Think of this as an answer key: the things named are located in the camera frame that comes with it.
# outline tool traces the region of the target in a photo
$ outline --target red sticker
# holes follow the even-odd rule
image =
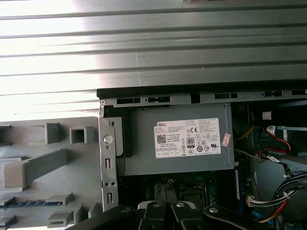
[[[228,147],[230,138],[231,138],[231,135],[228,134],[228,133],[225,133],[225,136],[224,136],[224,139],[223,139],[223,142],[222,142],[222,146]]]

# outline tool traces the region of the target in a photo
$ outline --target barcode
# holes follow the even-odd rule
[[[165,144],[166,143],[166,135],[157,135],[157,142],[158,142],[158,144]]]

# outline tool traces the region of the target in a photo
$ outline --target black plastic edge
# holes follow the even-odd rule
[[[307,87],[307,80],[271,80],[228,83],[205,83],[186,85],[143,86],[127,88],[98,89],[99,99],[140,97],[150,95],[181,94],[181,93],[221,93],[246,91],[295,90]]]

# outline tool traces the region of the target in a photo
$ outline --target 80 plus logo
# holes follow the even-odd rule
[[[187,147],[189,149],[192,149],[195,147],[195,141],[194,138],[187,138]]]

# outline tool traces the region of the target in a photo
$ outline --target gray metal housing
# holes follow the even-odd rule
[[[161,121],[218,118],[220,143],[225,133],[232,135],[231,107],[229,104],[177,105],[169,108],[135,110],[131,115],[133,156],[117,159],[118,176],[159,173],[184,173],[234,168],[233,142],[221,146],[221,154],[156,158],[154,127]]]

